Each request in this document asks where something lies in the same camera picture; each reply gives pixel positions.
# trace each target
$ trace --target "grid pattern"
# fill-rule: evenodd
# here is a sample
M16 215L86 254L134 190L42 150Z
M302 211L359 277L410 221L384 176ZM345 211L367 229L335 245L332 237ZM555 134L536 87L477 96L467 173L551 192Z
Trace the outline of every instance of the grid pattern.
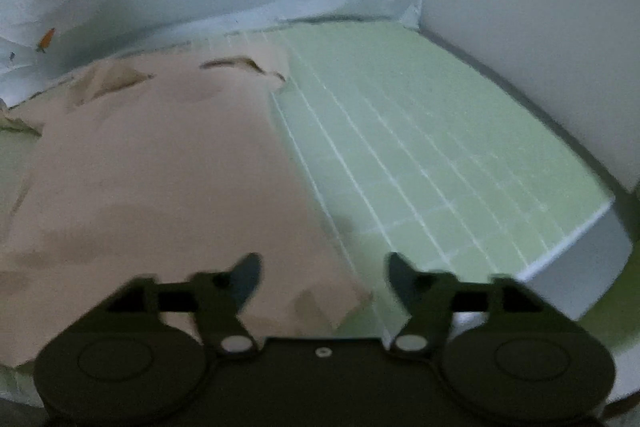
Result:
M225 37L240 39L289 52L276 119L336 248L372 286L386 335L406 318L383 278L389 251L463 280L520 274L612 197L491 81L398 24ZM370 333L372 317L356 322Z

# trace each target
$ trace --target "orange carrot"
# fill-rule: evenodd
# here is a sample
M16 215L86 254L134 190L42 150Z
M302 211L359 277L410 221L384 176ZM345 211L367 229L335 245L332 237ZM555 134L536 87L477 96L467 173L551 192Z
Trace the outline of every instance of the orange carrot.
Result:
M53 34L56 32L55 28L50 29L47 33L44 34L44 37L40 40L38 47L36 48L37 52L45 53L45 50L51 44L51 39L53 38Z

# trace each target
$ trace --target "cloth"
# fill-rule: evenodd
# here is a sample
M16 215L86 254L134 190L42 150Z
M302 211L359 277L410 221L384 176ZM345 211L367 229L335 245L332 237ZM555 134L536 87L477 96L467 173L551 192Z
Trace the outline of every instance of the cloth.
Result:
M328 335L369 293L332 248L270 120L275 47L154 54L79 71L12 118L42 133L0 247L0 362L132 277L263 256L241 319L257 337Z

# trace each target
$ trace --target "silver screw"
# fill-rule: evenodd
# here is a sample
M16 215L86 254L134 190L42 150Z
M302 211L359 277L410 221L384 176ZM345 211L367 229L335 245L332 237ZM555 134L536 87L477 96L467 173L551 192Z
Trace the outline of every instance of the silver screw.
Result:
M334 352L331 350L330 347L318 347L318 349L316 349L316 357L318 357L319 359L326 359L327 357L330 357Z
M421 351L427 347L427 339L420 335L402 335L396 338L396 346L402 351Z
M254 347L252 340L244 335L225 337L220 345L228 353L244 353Z

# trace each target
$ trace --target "gray wall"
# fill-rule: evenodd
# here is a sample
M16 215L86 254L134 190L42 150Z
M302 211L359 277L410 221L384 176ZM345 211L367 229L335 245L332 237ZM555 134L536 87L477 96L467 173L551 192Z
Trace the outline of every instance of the gray wall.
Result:
M640 0L424 0L422 26L507 78L631 189Z

